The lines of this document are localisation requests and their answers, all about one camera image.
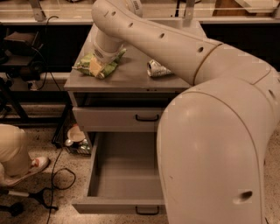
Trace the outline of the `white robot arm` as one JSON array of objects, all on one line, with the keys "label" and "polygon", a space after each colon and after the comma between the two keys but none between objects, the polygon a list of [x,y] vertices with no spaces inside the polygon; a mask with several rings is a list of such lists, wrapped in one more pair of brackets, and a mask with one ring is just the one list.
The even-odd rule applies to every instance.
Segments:
[{"label": "white robot arm", "polygon": [[92,17],[108,53],[124,40],[190,88],[166,107],[157,164],[170,224],[265,224],[263,165],[279,122],[279,74],[230,45],[96,0]]}]

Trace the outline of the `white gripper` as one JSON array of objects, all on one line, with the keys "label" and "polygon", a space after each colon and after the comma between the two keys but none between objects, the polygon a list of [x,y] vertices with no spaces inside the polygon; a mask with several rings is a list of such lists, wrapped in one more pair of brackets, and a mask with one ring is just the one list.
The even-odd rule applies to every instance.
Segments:
[{"label": "white gripper", "polygon": [[97,77],[105,67],[104,63],[109,63],[114,60],[122,47],[123,41],[121,39],[111,37],[103,31],[98,30],[93,42],[94,54],[97,58],[93,57],[90,60],[89,72],[94,77]]}]

